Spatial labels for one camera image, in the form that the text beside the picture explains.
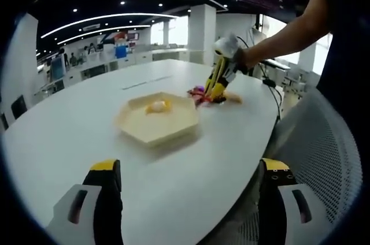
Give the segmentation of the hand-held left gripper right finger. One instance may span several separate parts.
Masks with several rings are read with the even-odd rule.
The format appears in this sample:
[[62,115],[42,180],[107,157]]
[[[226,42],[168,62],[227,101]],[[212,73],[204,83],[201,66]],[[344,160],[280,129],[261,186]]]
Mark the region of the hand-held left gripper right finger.
[[306,184],[298,184],[283,162],[263,158],[260,185],[259,244],[320,244],[324,204]]

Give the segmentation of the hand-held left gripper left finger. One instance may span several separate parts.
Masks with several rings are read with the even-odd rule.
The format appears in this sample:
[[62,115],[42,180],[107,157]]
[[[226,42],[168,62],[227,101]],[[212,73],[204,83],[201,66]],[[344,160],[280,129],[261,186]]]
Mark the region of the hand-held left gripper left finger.
[[94,164],[54,205],[46,232],[57,244],[123,244],[120,161]]

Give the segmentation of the person's right hand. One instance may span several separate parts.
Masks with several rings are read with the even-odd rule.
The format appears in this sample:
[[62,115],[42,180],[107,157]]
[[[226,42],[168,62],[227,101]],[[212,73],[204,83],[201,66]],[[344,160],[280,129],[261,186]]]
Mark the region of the person's right hand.
[[233,56],[233,60],[236,63],[236,70],[242,72],[244,75],[248,75],[250,70],[256,65],[250,57],[247,55],[247,50],[238,48]]

